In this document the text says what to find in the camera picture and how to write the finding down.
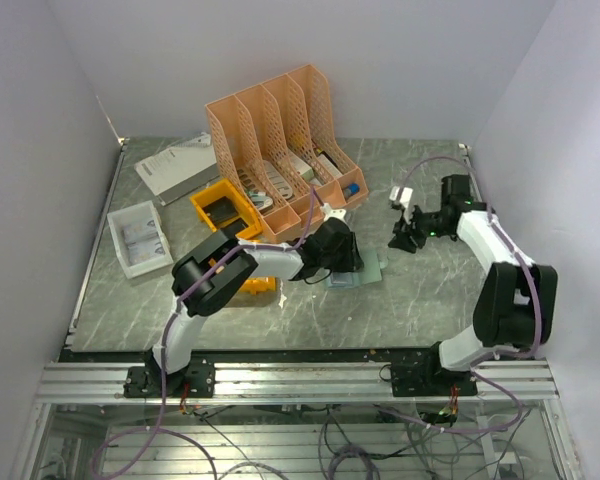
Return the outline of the yellow bin with cards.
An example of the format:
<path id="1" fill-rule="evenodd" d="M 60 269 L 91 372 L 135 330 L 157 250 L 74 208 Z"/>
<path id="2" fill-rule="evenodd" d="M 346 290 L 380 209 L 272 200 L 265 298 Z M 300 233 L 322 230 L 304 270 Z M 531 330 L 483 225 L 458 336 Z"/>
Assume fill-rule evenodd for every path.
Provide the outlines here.
<path id="1" fill-rule="evenodd" d="M 239 288 L 240 293 L 249 293 L 257 295 L 268 291 L 276 290 L 275 277 L 252 277 L 248 278 Z"/>

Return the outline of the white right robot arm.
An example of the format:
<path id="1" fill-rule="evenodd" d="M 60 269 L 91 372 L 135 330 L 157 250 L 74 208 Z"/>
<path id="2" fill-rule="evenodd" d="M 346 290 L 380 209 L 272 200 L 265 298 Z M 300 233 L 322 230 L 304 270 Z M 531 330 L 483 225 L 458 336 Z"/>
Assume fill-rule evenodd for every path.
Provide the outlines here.
<path id="1" fill-rule="evenodd" d="M 495 356 L 534 355 L 551 334 L 558 274 L 523 253 L 503 230 L 494 210 L 476 200 L 468 175 L 441 181 L 440 208 L 424 212 L 408 187 L 393 187 L 390 202 L 401 216 L 390 247 L 416 253 L 433 238 L 465 243 L 485 272 L 471 326 L 427 349 L 415 349 L 389 366 L 396 397 L 472 393 L 470 370 Z"/>

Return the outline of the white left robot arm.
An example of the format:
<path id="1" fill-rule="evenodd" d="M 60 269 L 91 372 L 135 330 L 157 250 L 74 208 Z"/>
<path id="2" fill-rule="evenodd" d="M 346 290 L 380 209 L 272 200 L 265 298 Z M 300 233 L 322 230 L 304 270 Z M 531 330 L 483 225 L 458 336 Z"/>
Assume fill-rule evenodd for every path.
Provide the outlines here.
<path id="1" fill-rule="evenodd" d="M 172 269 L 174 305 L 152 347 L 143 394 L 172 397 L 183 387 L 195 340 L 251 277 L 307 281 L 319 271 L 354 273 L 364 266 L 356 234 L 339 218 L 289 243 L 261 243 L 218 230 Z"/>

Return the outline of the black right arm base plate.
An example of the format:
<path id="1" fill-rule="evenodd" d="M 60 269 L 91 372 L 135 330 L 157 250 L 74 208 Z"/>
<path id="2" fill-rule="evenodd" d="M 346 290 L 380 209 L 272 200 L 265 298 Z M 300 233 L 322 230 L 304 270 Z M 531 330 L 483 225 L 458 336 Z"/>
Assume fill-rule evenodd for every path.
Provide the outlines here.
<path id="1" fill-rule="evenodd" d="M 477 386 L 467 372 L 431 372 L 421 365 L 387 364 L 379 378 L 388 383 L 396 398 L 473 396 Z"/>

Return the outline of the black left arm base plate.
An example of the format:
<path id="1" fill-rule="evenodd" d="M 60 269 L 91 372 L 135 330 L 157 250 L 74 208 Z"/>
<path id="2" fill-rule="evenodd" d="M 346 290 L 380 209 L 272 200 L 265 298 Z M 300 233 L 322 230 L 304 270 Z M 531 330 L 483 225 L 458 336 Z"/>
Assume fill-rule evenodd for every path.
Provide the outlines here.
<path id="1" fill-rule="evenodd" d="M 192 363 L 183 370 L 166 376 L 167 398 L 211 398 L 216 369 L 213 364 Z M 160 398 L 161 373 L 153 366 L 132 367 L 127 372 L 123 396 L 128 399 Z"/>

